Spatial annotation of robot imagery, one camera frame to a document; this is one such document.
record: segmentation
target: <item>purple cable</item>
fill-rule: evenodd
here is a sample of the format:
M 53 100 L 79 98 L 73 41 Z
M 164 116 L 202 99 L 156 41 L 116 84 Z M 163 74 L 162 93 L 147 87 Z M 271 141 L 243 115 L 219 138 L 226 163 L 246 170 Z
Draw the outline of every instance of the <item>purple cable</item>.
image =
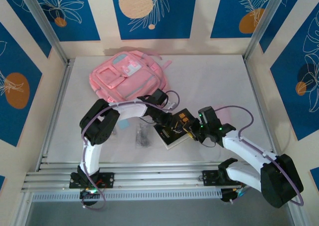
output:
M 174 107 L 174 109 L 176 109 L 176 108 L 178 107 L 179 103 L 180 103 L 179 94 L 178 94 L 176 91 L 174 91 L 174 90 L 168 90 L 167 92 L 165 92 L 165 94 L 170 93 L 170 92 L 174 93 L 174 94 L 177 96 L 177 104 L 176 104 L 176 106 Z
M 264 154 L 264 152 L 262 152 L 260 149 L 256 148 L 255 146 L 253 146 L 252 144 L 250 144 L 249 142 L 245 141 L 245 140 L 241 140 L 242 142 L 244 142 L 246 145 L 248 145 L 250 148 L 256 150 L 259 154 Z M 284 169 L 276 162 L 274 161 L 272 158 L 270 158 L 268 155 L 265 156 L 266 159 L 270 160 L 279 170 L 280 172 L 285 176 L 285 178 L 287 179 L 287 181 L 289 182 L 289 184 L 293 187 L 293 189 L 295 190 L 299 200 L 300 200 L 300 203 L 296 202 L 296 201 L 293 201 L 293 200 L 290 200 L 291 203 L 295 204 L 295 205 L 298 205 L 298 206 L 304 206 L 304 199 L 303 197 L 301 196 L 299 190 L 297 189 L 297 186 L 294 184 L 294 182 L 290 179 L 290 177 L 287 175 L 287 173 L 284 171 Z
M 168 91 L 168 92 L 174 92 L 177 97 L 178 97 L 178 103 L 175 107 L 171 108 L 171 109 L 166 109 L 167 111 L 173 111 L 174 109 L 177 108 L 177 106 L 179 105 L 179 102 L 180 102 L 180 97 L 179 95 L 175 92 L 175 91 Z M 122 102 L 122 103 L 118 103 L 118 104 L 115 104 L 115 105 L 111 105 L 103 110 L 101 110 L 97 115 L 95 115 L 92 120 L 89 121 L 89 123 L 84 127 L 83 131 L 82 131 L 82 134 L 81 134 L 81 138 L 82 140 L 84 141 L 85 143 L 85 148 L 83 150 L 83 154 L 82 154 L 82 163 L 83 163 L 83 169 L 84 169 L 84 173 L 86 175 L 86 177 L 88 178 L 88 180 L 90 181 L 90 183 L 92 184 L 92 186 L 94 188 L 97 189 L 97 191 L 99 192 L 100 195 L 102 195 L 103 197 L 103 205 L 100 207 L 100 208 L 90 208 L 90 207 L 87 207 L 86 205 L 84 205 L 84 200 L 81 201 L 82 205 L 84 208 L 87 208 L 87 209 L 90 209 L 90 210 L 93 210 L 93 211 L 100 211 L 102 210 L 105 205 L 106 205 L 106 198 L 105 198 L 105 195 L 104 193 L 98 188 L 98 186 L 94 183 L 94 181 L 91 179 L 90 175 L 89 175 L 89 172 L 87 170 L 87 167 L 85 165 L 85 154 L 86 154 L 86 149 L 87 149 L 87 146 L 88 146 L 88 141 L 85 139 L 84 135 L 85 135 L 85 132 L 87 131 L 87 129 L 92 125 L 92 123 L 100 116 L 102 115 L 104 112 L 112 109 L 112 108 L 115 108 L 115 107 L 118 107 L 118 106 L 123 106 L 123 105 L 133 105 L 133 104 L 144 104 L 144 105 L 150 105 L 156 109 L 159 109 L 159 110 L 163 110 L 162 108 L 159 108 L 158 106 L 156 105 L 153 105 L 153 104 L 150 104 L 148 102 L 143 102 L 143 101 L 129 101 L 129 102 Z
M 264 152 L 261 151 L 260 149 L 258 149 L 257 147 L 253 146 L 252 144 L 250 144 L 249 142 L 245 141 L 244 139 L 240 139 L 241 138 L 241 133 L 243 132 L 243 130 L 247 129 L 248 127 L 250 127 L 253 123 L 254 123 L 254 116 L 253 114 L 247 110 L 246 108 L 244 107 L 241 107 L 241 106 L 237 106 L 237 105 L 228 105 L 228 106 L 224 106 L 224 107 L 221 107 L 215 111 L 218 111 L 218 110 L 222 110 L 222 109 L 225 109 L 225 108 L 239 108 L 239 109 L 242 109 L 242 110 L 245 110 L 251 117 L 251 122 L 244 126 L 243 128 L 241 128 L 239 131 L 238 131 L 238 138 L 240 141 L 244 142 L 246 145 L 248 145 L 250 148 L 254 149 L 255 151 L 257 151 L 259 154 L 263 155 Z M 303 206 L 304 205 L 304 199 L 303 197 L 301 196 L 299 190 L 297 189 L 297 186 L 294 184 L 294 182 L 290 179 L 290 177 L 287 175 L 287 173 L 284 171 L 284 169 L 282 167 L 280 167 L 280 165 L 274 161 L 272 158 L 270 158 L 268 155 L 265 156 L 266 159 L 270 160 L 278 169 L 279 171 L 285 176 L 285 178 L 287 179 L 287 181 L 289 182 L 289 184 L 293 187 L 293 189 L 295 190 L 299 200 L 300 200 L 300 203 L 296 202 L 296 201 L 293 201 L 293 200 L 290 200 L 293 204 L 295 205 L 298 205 L 298 206 Z

